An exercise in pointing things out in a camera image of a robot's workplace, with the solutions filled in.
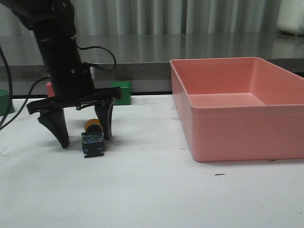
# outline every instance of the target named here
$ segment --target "green block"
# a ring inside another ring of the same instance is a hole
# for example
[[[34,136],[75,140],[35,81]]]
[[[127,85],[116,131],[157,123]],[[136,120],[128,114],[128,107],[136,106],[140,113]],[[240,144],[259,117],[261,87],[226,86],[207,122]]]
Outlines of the green block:
[[[130,105],[131,104],[131,82],[113,82],[112,87],[120,87],[123,97],[120,100],[115,100],[114,105]]]
[[[5,89],[0,89],[0,116],[3,116],[9,105],[9,93]],[[10,107],[9,113],[14,113],[15,109],[13,104]]]

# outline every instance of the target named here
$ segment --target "pink plastic bin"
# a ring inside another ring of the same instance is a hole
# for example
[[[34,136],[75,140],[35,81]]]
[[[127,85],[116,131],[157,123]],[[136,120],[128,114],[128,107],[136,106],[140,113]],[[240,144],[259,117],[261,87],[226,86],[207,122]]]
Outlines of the pink plastic bin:
[[[304,158],[304,79],[261,58],[171,61],[196,161]]]

